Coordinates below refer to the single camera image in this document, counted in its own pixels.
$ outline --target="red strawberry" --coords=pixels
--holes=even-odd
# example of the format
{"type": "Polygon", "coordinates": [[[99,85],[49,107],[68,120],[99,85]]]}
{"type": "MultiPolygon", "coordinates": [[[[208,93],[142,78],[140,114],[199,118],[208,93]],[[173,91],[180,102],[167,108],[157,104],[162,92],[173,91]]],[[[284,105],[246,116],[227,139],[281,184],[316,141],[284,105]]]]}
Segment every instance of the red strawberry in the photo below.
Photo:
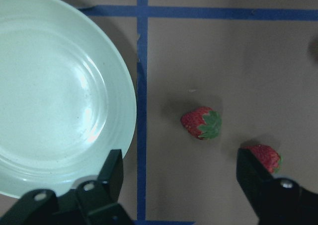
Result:
{"type": "Polygon", "coordinates": [[[181,117],[188,132],[199,140],[217,137],[221,130],[221,116],[210,107],[199,107],[181,117]]]}
{"type": "Polygon", "coordinates": [[[270,173],[276,173],[281,164],[281,156],[270,146],[255,145],[246,146],[243,149],[250,150],[270,173]]]}

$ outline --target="plate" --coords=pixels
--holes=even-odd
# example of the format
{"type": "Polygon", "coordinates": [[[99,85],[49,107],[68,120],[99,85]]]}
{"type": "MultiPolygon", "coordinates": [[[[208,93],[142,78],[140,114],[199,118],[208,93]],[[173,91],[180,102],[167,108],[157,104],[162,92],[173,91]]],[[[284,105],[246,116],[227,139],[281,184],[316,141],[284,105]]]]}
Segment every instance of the plate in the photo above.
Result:
{"type": "Polygon", "coordinates": [[[60,0],[0,0],[0,193],[66,193],[124,156],[135,124],[127,67],[93,21],[60,0]]]}

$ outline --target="strawberry leaf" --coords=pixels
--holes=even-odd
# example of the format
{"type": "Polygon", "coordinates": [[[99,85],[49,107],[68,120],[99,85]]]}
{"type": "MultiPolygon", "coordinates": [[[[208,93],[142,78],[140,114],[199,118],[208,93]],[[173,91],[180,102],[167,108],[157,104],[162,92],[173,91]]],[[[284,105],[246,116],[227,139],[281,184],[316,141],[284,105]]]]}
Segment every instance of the strawberry leaf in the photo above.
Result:
{"type": "Polygon", "coordinates": [[[218,112],[210,111],[208,115],[202,115],[206,125],[200,125],[197,128],[202,132],[200,138],[212,139],[220,134],[222,119],[218,112]]]}

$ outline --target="silver screw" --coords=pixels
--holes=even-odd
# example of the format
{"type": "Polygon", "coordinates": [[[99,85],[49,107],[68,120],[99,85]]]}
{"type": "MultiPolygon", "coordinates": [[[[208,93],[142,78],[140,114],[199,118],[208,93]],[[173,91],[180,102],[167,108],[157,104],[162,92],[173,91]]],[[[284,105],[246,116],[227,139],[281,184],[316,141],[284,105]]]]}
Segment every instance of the silver screw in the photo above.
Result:
{"type": "Polygon", "coordinates": [[[280,185],[286,189],[291,189],[294,186],[293,182],[288,179],[282,179],[280,185]]]}
{"type": "Polygon", "coordinates": [[[37,195],[34,196],[35,201],[41,201],[47,197],[46,192],[43,191],[41,193],[38,193],[37,195]]]}
{"type": "Polygon", "coordinates": [[[95,185],[93,184],[93,182],[90,182],[90,183],[85,184],[85,185],[83,186],[83,189],[84,189],[85,191],[92,190],[93,188],[95,188],[95,185]]]}

